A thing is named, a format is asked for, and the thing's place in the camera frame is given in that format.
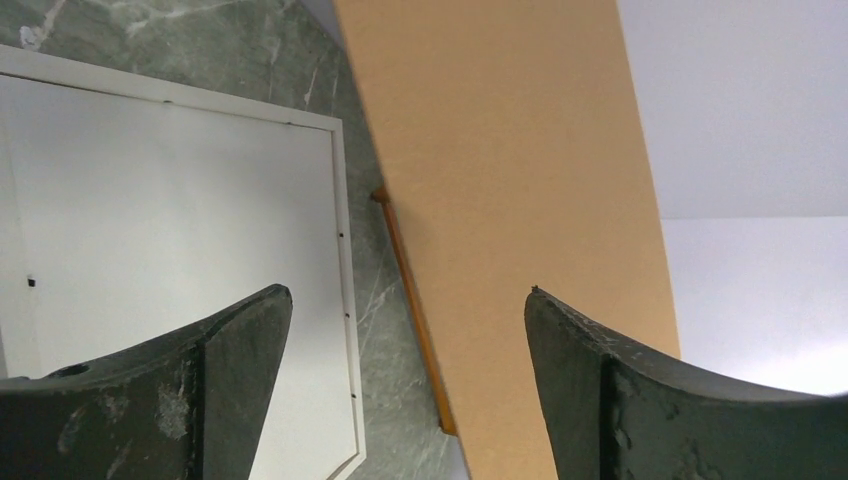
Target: brown dowel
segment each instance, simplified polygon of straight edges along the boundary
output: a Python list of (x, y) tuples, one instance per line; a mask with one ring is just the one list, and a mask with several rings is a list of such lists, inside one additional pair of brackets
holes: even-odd
[(442, 383), (442, 376), (439, 374), (439, 367), (436, 363), (435, 353), (433, 352), (433, 344), (430, 340), (430, 331), (427, 329), (424, 311), (421, 309), (421, 300), (418, 298), (418, 292), (415, 289), (415, 278), (412, 276), (412, 268), (409, 266), (409, 261), (406, 258), (406, 250), (403, 246), (403, 237), (400, 234), (395, 209), (392, 208), (386, 187), (378, 188), (371, 194), (371, 198), (380, 204), (383, 208), (383, 216), (386, 217), (386, 225), (389, 228), (392, 248), (395, 251), (395, 257), (397, 257), (400, 276), (403, 280), (403, 288), (406, 291), (409, 309), (412, 312), (412, 322), (415, 324), (415, 333), (418, 335), (418, 345), (421, 349), (421, 355), (424, 357), (424, 366), (427, 368), (427, 375), (430, 377), (430, 385), (433, 388), (433, 397), (436, 400), (436, 408), (439, 411), (439, 426), (448, 435), (456, 435), (456, 424), (453, 421), (453, 416), (448, 406), (448, 395)]

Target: black object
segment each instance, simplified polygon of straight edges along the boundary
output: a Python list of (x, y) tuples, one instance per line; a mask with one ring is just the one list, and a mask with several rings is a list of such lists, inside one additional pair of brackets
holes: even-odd
[(848, 479), (848, 397), (694, 367), (538, 288), (525, 324), (560, 479)]
[(247, 480), (291, 310), (273, 285), (127, 350), (0, 381), (0, 479)]

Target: green marble surface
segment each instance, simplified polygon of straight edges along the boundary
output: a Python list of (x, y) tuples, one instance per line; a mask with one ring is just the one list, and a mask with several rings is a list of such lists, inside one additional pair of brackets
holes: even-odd
[(350, 66), (299, 3), (0, 0), (0, 43), (341, 118), (368, 448), (351, 478), (448, 477), (448, 438), (369, 200), (382, 177)]

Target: white frame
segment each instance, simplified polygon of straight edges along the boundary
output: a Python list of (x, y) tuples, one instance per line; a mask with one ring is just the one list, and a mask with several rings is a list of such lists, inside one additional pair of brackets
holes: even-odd
[[(342, 121), (338, 118), (326, 117), (314, 113), (280, 107), (269, 103), (248, 100), (233, 95), (227, 95), (195, 87), (180, 85), (164, 80), (143, 77), (131, 73), (98, 67), (87, 63), (76, 62), (59, 57), (52, 57), (36, 52), (25, 51), (0, 45), (0, 75), (18, 77), (43, 83), (52, 83), (71, 88), (90, 90), (121, 97), (148, 100), (151, 102), (168, 102), (174, 105), (225, 113), (241, 117), (255, 118), (268, 122), (287, 125), (316, 128), (330, 133), (333, 142), (333, 170), (336, 195), (336, 228), (339, 232), (339, 258), (342, 279), (342, 298), (345, 308), (345, 323), (347, 330), (347, 355), (350, 370), (351, 402), (353, 407), (354, 430), (356, 432), (356, 454), (344, 462), (329, 480), (342, 480), (365, 461), (365, 420), (362, 411), (362, 379), (359, 368), (359, 341), (356, 333), (356, 305), (353, 290), (353, 263), (350, 247), (350, 216), (347, 204), (347, 177), (345, 174), (344, 135)], [(0, 190), (12, 193), (8, 188)], [(24, 258), (22, 241), (15, 240), (9, 257)], [(14, 250), (20, 249), (20, 255), (14, 255)], [(0, 317), (7, 314), (17, 316), (19, 312), (7, 311), (0, 303)]]

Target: brown board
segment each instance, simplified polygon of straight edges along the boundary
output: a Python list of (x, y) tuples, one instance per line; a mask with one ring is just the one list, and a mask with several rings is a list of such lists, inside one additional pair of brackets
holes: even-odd
[(614, 0), (336, 0), (475, 480), (553, 479), (533, 285), (679, 353)]

